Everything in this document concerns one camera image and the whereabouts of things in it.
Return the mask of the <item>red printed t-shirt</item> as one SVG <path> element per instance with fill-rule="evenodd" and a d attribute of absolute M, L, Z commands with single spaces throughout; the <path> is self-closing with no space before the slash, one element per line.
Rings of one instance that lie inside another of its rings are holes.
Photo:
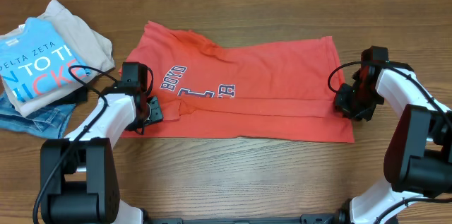
<path fill-rule="evenodd" d="M 147 137 L 354 140 L 351 121 L 333 109 L 345 79 L 330 36 L 224 48 L 149 22 L 128 61 L 153 71 L 164 119 Z"/>

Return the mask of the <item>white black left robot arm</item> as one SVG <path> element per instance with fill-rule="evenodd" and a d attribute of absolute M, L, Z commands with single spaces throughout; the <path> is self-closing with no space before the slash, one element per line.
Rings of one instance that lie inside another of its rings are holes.
<path fill-rule="evenodd" d="M 124 131 L 138 135 L 163 120 L 151 95 L 154 75 L 125 62 L 121 78 L 99 92 L 96 108 L 74 131 L 40 150 L 34 223 L 149 223 L 146 210 L 121 200 L 112 149 Z"/>

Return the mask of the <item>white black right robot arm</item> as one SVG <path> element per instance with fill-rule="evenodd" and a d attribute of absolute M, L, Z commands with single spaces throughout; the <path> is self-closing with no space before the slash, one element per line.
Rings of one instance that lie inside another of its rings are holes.
<path fill-rule="evenodd" d="M 364 50 L 357 65 L 354 83 L 335 90 L 335 111 L 369 121 L 378 105 L 388 103 L 399 120 L 384 156 L 384 177 L 326 222 L 397 223 L 397 215 L 415 203 L 449 204 L 441 195 L 451 193 L 451 109 L 422 86 L 410 65 L 391 61 L 385 47 Z"/>

